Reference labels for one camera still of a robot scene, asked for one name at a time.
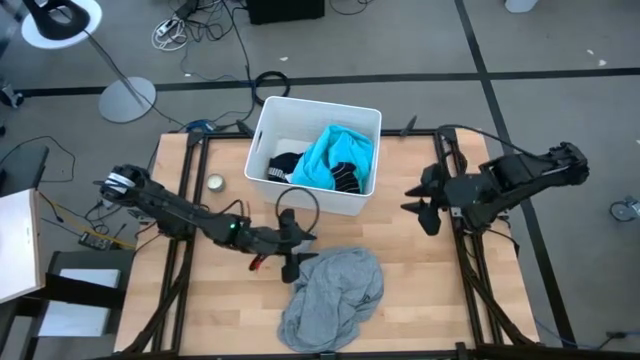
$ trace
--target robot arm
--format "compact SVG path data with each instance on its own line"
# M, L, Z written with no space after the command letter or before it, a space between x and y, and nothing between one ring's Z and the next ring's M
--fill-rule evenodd
M431 197L404 204L418 214L425 232L435 235L440 228L439 209L458 208L465 227L483 231L505 210L552 186L579 185L589 176L587 159L570 143L561 143L547 154L505 155L480 165L479 174L448 176L444 164L423 170L421 184L405 193L411 197Z
M211 213L168 191L151 180L146 169L133 165L114 167L101 183L100 194L114 204L139 208L156 220L158 229L166 236L189 240L198 228L218 246L255 254L250 270L256 270L259 262L268 256L285 256L282 277L286 283L298 278L301 261L315 256L292 254L292 249L302 240L315 240L313 235L300 229L292 209L285 209L278 216L278 230L251 227L251 219L244 214Z

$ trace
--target wooden tabletop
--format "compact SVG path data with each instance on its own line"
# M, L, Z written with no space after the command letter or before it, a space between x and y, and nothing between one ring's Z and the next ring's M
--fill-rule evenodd
M477 166L488 160L484 140L467 131L459 131L458 140L469 163L467 172L477 172ZM275 226L273 205L262 201L243 173L249 145L249 140L210 142L207 174L221 174L226 188L222 193L205 189L202 203L219 211L233 200L243 199L250 204L254 226ZM153 179L174 192L178 191L185 149L186 135L162 136ZM187 199L193 198L198 154L196 149ZM366 247L376 254L384 273L385 293L374 316L361 325L360 336L341 352L446 350L461 341L473 347L448 217L442 216L437 236L427 236L417 216L400 209L400 204L412 201L403 195L404 191L418 185L422 169L434 162L431 137L383 137L376 191L362 213L357 217L321 213L315 249ZM313 214L296 209L303 228ZM509 234L500 222L494 224L494 229ZM138 246L155 234L154 229L148 231L140 237ZM491 233L483 239L496 300L525 335L537 340L511 242ZM157 306L168 243L158 239L136 255L115 350L122 350L133 341ZM198 232L181 355L291 352L276 336L281 312L291 296L290 286L280 281L283 261L270 257L255 273L247 270L252 258L215 246ZM478 302L485 339L490 340L486 311L482 301ZM167 316L167 346L173 310Z

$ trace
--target cyan cloth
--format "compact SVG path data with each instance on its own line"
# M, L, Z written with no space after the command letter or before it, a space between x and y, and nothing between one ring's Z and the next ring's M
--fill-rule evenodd
M356 166L354 175L364 193L372 161L373 144L369 139L344 126L329 125L300 158L291 183L335 190L331 169L348 162Z

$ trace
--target black sock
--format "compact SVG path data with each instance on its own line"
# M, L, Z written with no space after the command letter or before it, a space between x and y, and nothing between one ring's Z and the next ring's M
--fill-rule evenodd
M267 180L289 183L285 175L293 173L302 154L283 153L269 160Z
M355 170L356 166L352 163L338 163L331 169L333 180L336 182L336 191L362 194L358 179L353 174Z

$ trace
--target white bin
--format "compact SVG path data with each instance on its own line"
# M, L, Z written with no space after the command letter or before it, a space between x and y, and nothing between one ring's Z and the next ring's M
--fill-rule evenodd
M349 194L305 188L316 196L321 211L358 215L375 189L381 124L382 115L378 110L272 96L262 108L244 174L267 202L275 203L284 190L296 185L267 180L269 159L285 152L305 152L327 126L342 125L366 136L373 144L371 173L365 191ZM315 209L311 197L302 191L287 193L280 203L281 206Z

